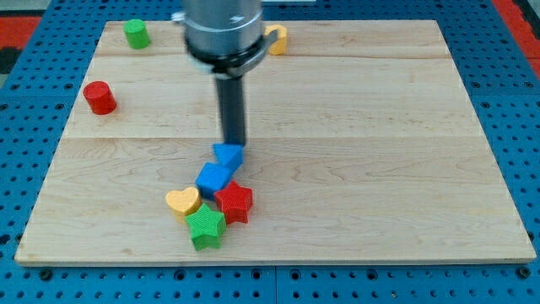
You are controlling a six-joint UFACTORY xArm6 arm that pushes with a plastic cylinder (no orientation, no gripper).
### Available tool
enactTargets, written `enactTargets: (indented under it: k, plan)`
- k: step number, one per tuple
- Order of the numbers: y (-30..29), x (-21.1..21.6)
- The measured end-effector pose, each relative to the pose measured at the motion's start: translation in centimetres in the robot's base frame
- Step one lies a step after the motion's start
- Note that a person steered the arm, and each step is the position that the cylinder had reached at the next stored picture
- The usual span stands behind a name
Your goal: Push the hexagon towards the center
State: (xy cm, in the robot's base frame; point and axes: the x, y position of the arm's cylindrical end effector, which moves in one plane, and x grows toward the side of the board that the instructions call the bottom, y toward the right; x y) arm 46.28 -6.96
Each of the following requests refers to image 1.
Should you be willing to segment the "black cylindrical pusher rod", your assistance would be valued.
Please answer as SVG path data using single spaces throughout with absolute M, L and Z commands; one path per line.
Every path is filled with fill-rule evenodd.
M 215 79 L 224 142 L 246 145 L 246 120 L 242 77 Z

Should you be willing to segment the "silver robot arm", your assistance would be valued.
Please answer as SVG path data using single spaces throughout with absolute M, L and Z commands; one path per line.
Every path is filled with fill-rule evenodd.
M 183 0 L 171 20 L 184 27 L 186 50 L 197 68 L 213 75 L 223 140 L 244 146 L 246 136 L 243 77 L 278 41 L 262 22 L 260 0 Z

